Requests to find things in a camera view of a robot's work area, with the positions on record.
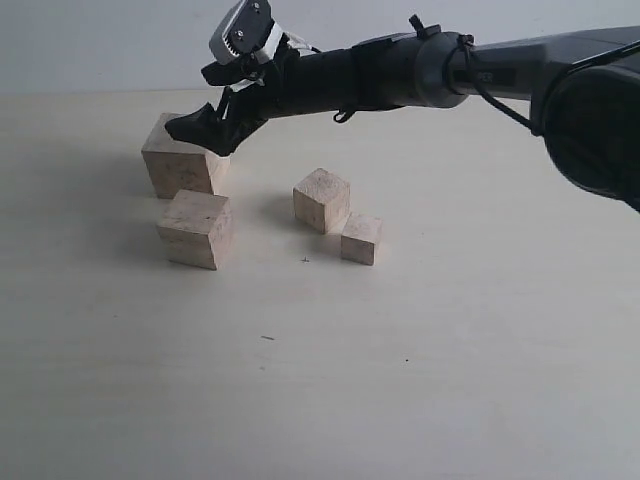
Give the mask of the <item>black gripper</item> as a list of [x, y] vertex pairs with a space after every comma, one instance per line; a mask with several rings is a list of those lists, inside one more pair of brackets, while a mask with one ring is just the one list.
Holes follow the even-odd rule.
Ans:
[[361, 111], [389, 111], [422, 103], [416, 63], [424, 40], [417, 34], [389, 35], [350, 48], [303, 55], [283, 35], [274, 52], [236, 52], [217, 59], [203, 77], [223, 93], [165, 123], [169, 136], [228, 157], [275, 118], [334, 112], [346, 122]]

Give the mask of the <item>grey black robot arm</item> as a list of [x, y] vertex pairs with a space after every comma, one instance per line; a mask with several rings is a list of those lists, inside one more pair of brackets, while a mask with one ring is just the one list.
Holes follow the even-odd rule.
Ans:
[[404, 107], [451, 109], [473, 95], [543, 139], [581, 190], [639, 205], [639, 30], [619, 27], [477, 45], [437, 26], [307, 56], [279, 52], [263, 81], [166, 123], [177, 141], [228, 156], [267, 121]]

